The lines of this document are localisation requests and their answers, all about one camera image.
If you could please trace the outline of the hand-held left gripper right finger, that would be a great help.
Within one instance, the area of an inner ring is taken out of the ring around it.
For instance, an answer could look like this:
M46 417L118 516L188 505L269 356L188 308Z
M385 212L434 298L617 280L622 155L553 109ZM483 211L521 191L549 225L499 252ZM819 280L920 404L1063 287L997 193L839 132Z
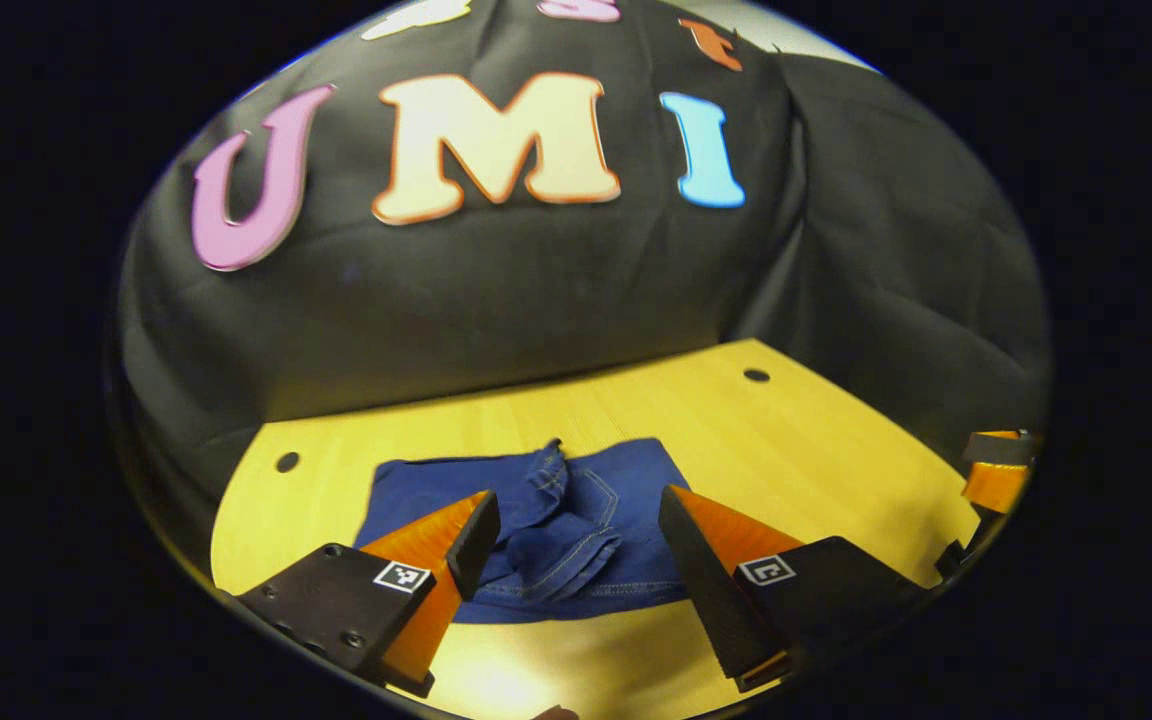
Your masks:
M658 525L742 694L846 659L933 594L844 537L799 541L690 488L664 488Z

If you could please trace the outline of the black backdrop cloth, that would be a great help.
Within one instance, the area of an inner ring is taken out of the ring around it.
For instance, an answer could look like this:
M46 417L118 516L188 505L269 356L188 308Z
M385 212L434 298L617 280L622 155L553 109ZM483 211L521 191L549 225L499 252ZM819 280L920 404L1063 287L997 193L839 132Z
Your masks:
M785 20L540 0L308 51L209 120L134 215L111 373L138 497L205 568L270 420L755 338L948 462L1043 430L1041 270L964 141Z

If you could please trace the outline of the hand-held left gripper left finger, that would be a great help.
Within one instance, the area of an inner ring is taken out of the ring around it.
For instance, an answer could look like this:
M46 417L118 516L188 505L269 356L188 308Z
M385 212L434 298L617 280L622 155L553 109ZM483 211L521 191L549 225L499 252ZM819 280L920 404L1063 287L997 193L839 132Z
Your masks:
M500 532L492 491L362 548L326 543L236 597L262 624L364 682L429 697L435 651Z

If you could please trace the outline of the blue denim jeans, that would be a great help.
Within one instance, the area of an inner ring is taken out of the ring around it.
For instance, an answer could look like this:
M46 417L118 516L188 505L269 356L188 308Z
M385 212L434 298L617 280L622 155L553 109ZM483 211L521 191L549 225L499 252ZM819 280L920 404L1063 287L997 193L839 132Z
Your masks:
M571 457L553 439L529 454L393 460L376 469L355 546L462 498L493 492L495 546L461 624L598 617L685 600L658 524L660 497L685 487L655 438Z

